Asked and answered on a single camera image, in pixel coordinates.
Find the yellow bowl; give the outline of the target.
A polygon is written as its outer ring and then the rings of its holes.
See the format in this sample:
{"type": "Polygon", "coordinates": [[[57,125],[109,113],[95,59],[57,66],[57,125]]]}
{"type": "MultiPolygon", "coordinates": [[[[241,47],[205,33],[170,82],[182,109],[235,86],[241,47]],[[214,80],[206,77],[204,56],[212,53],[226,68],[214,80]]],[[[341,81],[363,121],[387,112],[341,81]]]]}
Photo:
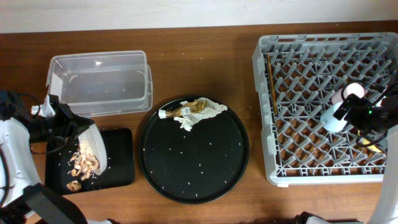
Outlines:
{"type": "Polygon", "coordinates": [[[366,138],[361,138],[358,139],[358,144],[360,147],[366,147],[372,152],[382,153],[382,151],[376,145],[379,144],[384,138],[385,135],[382,135],[380,136],[380,139],[373,140],[372,142],[368,141],[366,138]]]}

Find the grey plate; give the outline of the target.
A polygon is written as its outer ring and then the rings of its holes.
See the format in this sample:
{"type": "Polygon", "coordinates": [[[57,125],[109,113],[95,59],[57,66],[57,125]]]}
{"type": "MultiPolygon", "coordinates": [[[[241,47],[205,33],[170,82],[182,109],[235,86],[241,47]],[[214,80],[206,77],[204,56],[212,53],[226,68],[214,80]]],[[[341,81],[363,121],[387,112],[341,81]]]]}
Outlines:
{"type": "Polygon", "coordinates": [[[95,124],[90,125],[90,127],[81,133],[78,137],[79,143],[87,141],[90,146],[93,155],[96,157],[99,168],[94,170],[96,175],[101,175],[108,167],[108,157],[106,153],[106,148],[103,142],[103,138],[100,134],[99,129],[95,124]]]}

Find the pink cup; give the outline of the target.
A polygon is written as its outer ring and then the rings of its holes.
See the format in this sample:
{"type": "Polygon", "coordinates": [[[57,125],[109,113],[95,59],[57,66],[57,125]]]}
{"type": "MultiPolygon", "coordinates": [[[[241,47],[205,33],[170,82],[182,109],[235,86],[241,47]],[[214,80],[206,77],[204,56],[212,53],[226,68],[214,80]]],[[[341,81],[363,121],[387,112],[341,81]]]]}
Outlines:
{"type": "Polygon", "coordinates": [[[355,94],[359,98],[362,98],[365,95],[365,90],[363,86],[359,83],[350,83],[345,87],[344,90],[340,89],[332,96],[331,98],[332,105],[343,102],[341,93],[343,93],[343,96],[345,98],[350,94],[355,94]]]}

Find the blue cup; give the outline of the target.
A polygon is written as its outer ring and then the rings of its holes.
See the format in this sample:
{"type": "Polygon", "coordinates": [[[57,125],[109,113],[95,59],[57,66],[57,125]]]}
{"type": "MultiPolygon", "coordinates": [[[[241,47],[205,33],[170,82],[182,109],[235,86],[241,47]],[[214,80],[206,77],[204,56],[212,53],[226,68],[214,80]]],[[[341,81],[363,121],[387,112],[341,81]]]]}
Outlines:
{"type": "Polygon", "coordinates": [[[338,110],[341,106],[342,102],[337,102],[333,106],[329,107],[320,117],[320,121],[324,123],[323,127],[331,132],[337,133],[343,130],[346,126],[347,121],[341,119],[336,119],[333,114],[338,110]]]}

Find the food scraps with rice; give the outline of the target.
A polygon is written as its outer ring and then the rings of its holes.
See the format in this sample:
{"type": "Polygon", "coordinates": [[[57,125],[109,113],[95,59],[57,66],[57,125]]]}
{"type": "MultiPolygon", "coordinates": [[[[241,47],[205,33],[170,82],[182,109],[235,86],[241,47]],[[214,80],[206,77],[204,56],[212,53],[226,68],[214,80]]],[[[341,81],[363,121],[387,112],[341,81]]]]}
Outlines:
{"type": "Polygon", "coordinates": [[[70,158],[69,164],[72,164],[73,167],[71,171],[68,171],[68,174],[79,178],[79,180],[72,180],[66,185],[71,192],[79,192],[82,189],[81,183],[93,177],[95,171],[100,168],[100,163],[94,155],[88,140],[80,141],[78,150],[70,158]]]}

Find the white napkin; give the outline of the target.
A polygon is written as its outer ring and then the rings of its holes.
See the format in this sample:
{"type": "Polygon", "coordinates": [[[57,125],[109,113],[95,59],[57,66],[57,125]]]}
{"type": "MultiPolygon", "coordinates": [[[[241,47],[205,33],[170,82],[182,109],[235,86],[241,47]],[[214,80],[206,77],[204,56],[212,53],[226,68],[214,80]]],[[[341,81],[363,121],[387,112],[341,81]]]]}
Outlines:
{"type": "MultiPolygon", "coordinates": [[[[191,131],[193,126],[196,125],[197,123],[199,123],[200,121],[205,120],[205,119],[214,118],[217,115],[219,115],[220,113],[228,110],[228,107],[226,105],[216,103],[216,102],[210,100],[209,98],[200,97],[200,98],[194,99],[193,101],[195,101],[195,100],[205,101],[206,108],[203,111],[196,113],[196,114],[172,118],[174,121],[178,121],[180,123],[181,129],[184,129],[186,131],[191,131]]],[[[182,102],[180,102],[180,105],[177,106],[177,108],[181,107],[182,105],[184,105],[186,103],[193,102],[193,101],[182,101],[182,102]]],[[[165,112],[173,111],[173,110],[175,110],[175,109],[172,109],[172,110],[159,109],[158,116],[160,119],[167,119],[165,117],[165,112]]]]}

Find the gold foil wrapper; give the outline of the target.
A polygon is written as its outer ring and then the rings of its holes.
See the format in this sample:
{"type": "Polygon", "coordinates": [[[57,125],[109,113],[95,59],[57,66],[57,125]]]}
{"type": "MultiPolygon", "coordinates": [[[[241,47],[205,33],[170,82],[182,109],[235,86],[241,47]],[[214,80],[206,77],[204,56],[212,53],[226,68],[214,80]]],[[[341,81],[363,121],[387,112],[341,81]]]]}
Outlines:
{"type": "Polygon", "coordinates": [[[193,102],[186,103],[173,111],[166,111],[165,117],[173,118],[173,117],[182,117],[186,115],[196,114],[203,111],[205,108],[206,108],[205,101],[195,100],[193,102]]]}

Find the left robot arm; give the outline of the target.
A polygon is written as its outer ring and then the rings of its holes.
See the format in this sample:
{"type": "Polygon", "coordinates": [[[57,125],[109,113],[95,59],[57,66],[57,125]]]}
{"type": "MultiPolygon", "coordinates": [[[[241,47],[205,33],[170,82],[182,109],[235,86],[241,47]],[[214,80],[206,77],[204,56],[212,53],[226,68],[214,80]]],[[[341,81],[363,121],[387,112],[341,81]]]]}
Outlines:
{"type": "Polygon", "coordinates": [[[74,203],[41,182],[30,145],[45,142],[50,154],[75,141],[89,145],[98,161],[94,172],[100,175],[108,157],[95,122],[75,114],[56,95],[30,110],[21,98],[1,91],[1,223],[25,223],[34,213],[45,223],[90,223],[74,203]]]}

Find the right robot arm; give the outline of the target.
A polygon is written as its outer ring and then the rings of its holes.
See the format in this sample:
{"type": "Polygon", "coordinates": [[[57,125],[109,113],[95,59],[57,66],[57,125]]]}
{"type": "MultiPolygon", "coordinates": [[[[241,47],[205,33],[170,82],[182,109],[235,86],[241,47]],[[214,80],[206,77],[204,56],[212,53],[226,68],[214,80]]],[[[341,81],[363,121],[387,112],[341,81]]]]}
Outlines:
{"type": "Polygon", "coordinates": [[[354,94],[323,110],[300,101],[278,116],[279,134],[297,184],[382,182],[371,218],[397,223],[397,99],[382,95],[373,102],[354,94]]]}

